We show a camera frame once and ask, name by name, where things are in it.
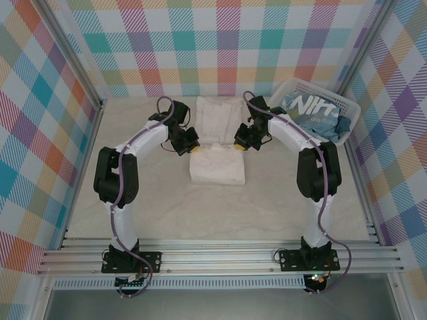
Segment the blue t-shirt with white print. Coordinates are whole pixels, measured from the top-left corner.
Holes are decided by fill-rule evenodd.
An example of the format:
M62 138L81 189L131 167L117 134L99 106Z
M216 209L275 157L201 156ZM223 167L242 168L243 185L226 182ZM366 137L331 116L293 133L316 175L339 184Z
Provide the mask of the blue t-shirt with white print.
M340 108L327 99L297 91L286 95L280 107L308 133L325 137L335 133Z

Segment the white plastic basket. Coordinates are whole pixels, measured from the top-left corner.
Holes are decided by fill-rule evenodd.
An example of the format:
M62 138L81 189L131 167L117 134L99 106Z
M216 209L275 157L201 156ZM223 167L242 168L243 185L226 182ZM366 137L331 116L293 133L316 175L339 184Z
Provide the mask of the white plastic basket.
M359 104L318 85L314 85L313 83L309 83L296 77L291 77L284 81L270 97L270 99L268 100L268 106L279 106L282 99L287 94L291 94L296 91L317 95L323 99L333 102L340 108L340 116L346 117L351 120L351 123L349 125L350 131L340 134L340 138L336 143L337 146L343 145L350 136L350 133L352 132L359 119L361 112Z

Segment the plain blue t-shirt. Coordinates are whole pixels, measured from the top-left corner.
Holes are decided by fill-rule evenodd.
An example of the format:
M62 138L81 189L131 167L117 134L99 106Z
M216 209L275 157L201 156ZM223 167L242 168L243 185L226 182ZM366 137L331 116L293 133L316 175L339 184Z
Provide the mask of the plain blue t-shirt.
M329 140L336 143L340 139L340 135L350 132L351 119L343 116L338 117L335 126L330 130Z

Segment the small circuit board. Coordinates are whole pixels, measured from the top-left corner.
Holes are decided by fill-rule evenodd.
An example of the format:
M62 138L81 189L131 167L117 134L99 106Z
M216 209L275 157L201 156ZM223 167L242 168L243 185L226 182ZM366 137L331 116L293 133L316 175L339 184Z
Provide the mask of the small circuit board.
M116 277L114 286L119 289L134 288L141 289L145 285L146 276L137 273L136 275Z
M306 286L304 290L308 293L323 291L326 288L327 280L327 275L304 275L304 283Z

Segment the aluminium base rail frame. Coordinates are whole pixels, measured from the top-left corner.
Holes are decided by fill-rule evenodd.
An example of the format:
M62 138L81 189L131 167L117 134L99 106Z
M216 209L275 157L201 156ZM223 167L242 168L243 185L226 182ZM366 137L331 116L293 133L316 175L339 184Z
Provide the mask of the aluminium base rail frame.
M400 273L404 263L393 246L381 245L368 225L367 241L347 241L348 250L336 246L340 266L350 273ZM109 239L64 238L59 249L44 253L40 276L98 276L102 253ZM160 251L160 276L278 275L277 249L299 249L300 241L140 239L142 251Z

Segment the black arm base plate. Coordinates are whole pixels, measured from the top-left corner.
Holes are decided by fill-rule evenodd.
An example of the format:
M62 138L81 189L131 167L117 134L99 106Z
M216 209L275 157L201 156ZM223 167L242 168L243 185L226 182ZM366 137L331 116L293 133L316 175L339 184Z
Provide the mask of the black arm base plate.
M315 257L304 257L300 250L280 250L280 269L286 271L339 271L341 269L336 250Z
M146 251L139 252L138 255L147 261L154 273L160 272L161 267L161 252ZM148 273L149 266L135 258L133 255L125 251L104 251L101 254L102 273Z

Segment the aluminium frame post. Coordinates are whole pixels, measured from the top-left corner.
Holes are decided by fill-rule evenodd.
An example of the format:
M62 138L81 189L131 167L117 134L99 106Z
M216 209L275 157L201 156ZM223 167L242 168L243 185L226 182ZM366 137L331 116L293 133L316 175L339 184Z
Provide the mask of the aluminium frame post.
M86 73L83 64L77 56L68 36L61 27L61 24L58 22L47 0L32 0L32 2L38 10L42 20L46 23L47 28L52 33L54 40L65 57L65 60L70 63L71 68L87 93L89 100L97 110L100 110L102 107L102 100L95 90L95 87Z
M328 83L333 92L344 95L348 90L395 4L395 0L366 0Z

